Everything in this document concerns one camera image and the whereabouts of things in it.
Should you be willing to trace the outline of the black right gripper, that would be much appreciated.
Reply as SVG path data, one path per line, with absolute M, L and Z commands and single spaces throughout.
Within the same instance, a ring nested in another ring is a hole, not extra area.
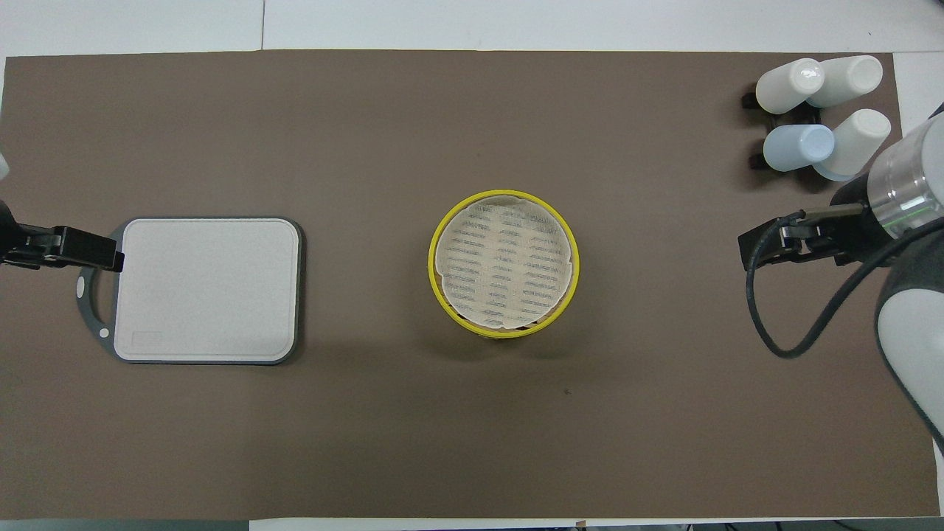
M 835 221 L 833 240 L 788 240 L 782 244 L 782 218 L 773 218 L 738 236 L 743 270 L 775 263 L 805 263 L 833 257 L 836 266 L 866 262 L 886 244 L 889 235 L 871 212 L 867 181 L 848 181 L 830 199 L 831 206 L 860 203 L 859 215 L 843 216 Z

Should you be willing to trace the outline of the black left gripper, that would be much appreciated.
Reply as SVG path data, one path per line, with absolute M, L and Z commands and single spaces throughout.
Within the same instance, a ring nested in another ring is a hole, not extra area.
M 115 239 L 73 226 L 48 229 L 19 224 L 6 202 L 1 201 L 1 258 L 4 265 L 38 270 L 45 266 L 44 256 L 51 249 L 54 268 L 77 266 L 108 272 L 122 272 L 124 268 L 125 255 Z

